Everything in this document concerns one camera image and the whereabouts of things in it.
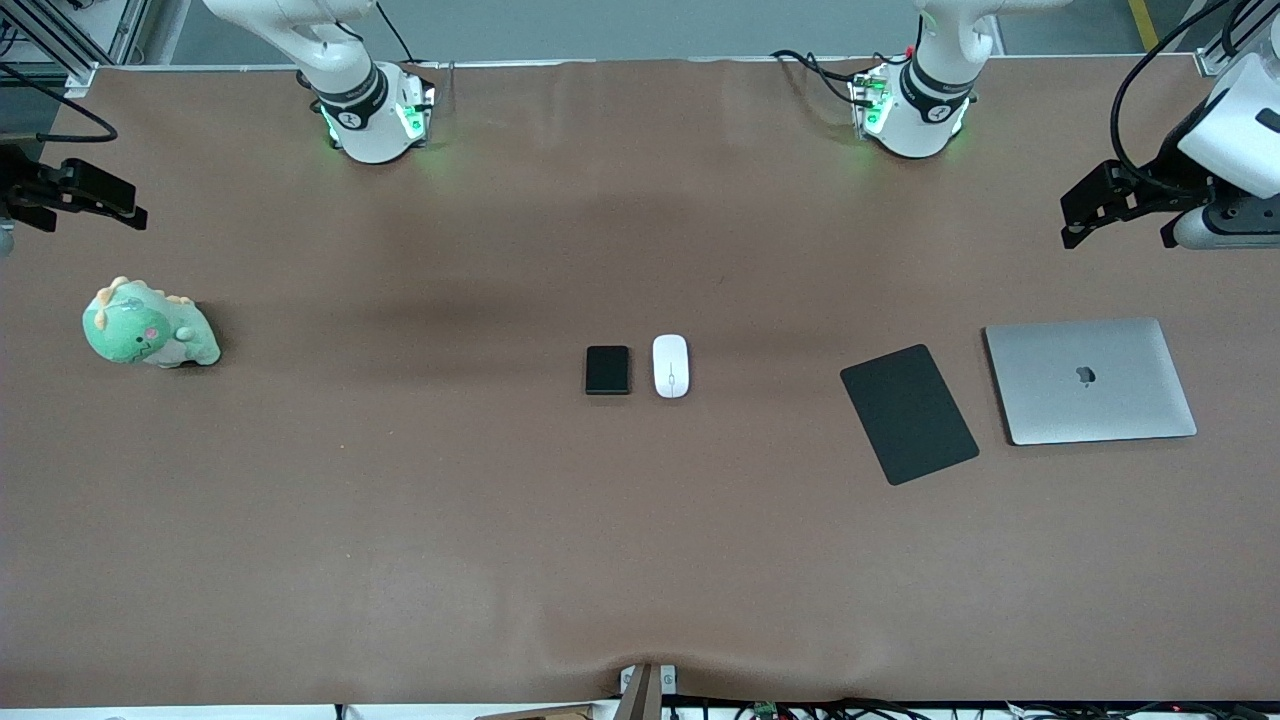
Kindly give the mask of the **brown table cover mat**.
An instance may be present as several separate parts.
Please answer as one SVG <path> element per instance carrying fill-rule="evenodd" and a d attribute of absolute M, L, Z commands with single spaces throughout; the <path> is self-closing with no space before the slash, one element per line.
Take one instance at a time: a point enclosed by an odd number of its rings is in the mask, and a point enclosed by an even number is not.
<path fill-rule="evenodd" d="M 901 161 L 777 61 L 436 70 L 326 146 L 289 72 L 109 70 L 0 263 L 0 708 L 1280 700 L 1280 251 L 1059 238 L 1126 58 L 1001 59 Z M 124 275 L 221 359 L 100 357 Z M 988 325 L 1152 316 L 1196 436 L 1015 446 Z M 691 384 L 662 398 L 652 343 Z M 586 347 L 631 392 L 584 393 Z M 838 377 L 925 345 L 979 456 L 891 486 Z"/>

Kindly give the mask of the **silver laptop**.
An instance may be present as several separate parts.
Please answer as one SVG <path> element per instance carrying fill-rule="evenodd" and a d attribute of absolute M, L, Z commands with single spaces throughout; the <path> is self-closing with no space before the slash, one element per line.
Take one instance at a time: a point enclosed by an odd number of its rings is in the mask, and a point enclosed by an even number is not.
<path fill-rule="evenodd" d="M 988 325 L 983 336 L 1015 446 L 1197 433 L 1164 328 L 1152 316 Z"/>

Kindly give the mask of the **white computer mouse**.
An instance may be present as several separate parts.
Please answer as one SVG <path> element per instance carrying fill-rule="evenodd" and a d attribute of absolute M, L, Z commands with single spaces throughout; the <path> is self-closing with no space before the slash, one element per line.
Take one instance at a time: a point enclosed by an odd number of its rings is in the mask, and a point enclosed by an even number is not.
<path fill-rule="evenodd" d="M 682 398 L 690 389 L 689 343 L 681 334 L 659 334 L 652 343 L 652 372 L 662 398 Z"/>

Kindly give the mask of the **black mouse pad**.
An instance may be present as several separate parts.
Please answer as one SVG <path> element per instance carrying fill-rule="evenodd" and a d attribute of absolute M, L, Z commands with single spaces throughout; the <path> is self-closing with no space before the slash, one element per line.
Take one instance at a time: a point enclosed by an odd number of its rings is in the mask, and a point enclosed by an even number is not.
<path fill-rule="evenodd" d="M 979 456 L 979 446 L 925 345 L 847 366 L 838 377 L 891 486 Z"/>

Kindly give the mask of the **black phone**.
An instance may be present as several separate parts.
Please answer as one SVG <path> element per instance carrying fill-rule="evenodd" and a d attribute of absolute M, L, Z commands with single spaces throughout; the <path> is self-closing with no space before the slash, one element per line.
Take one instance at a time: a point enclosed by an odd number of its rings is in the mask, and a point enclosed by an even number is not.
<path fill-rule="evenodd" d="M 625 345 L 593 345 L 586 347 L 584 393 L 588 396 L 622 396 L 631 392 L 631 348 Z"/>

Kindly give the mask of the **green dinosaur plush toy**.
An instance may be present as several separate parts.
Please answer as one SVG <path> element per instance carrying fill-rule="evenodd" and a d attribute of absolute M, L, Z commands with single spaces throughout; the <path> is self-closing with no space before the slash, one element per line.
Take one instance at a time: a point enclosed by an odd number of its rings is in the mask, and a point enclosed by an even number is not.
<path fill-rule="evenodd" d="M 91 348 L 110 363 L 177 369 L 221 359 L 212 325 L 193 300 L 124 275 L 97 291 L 82 328 Z"/>

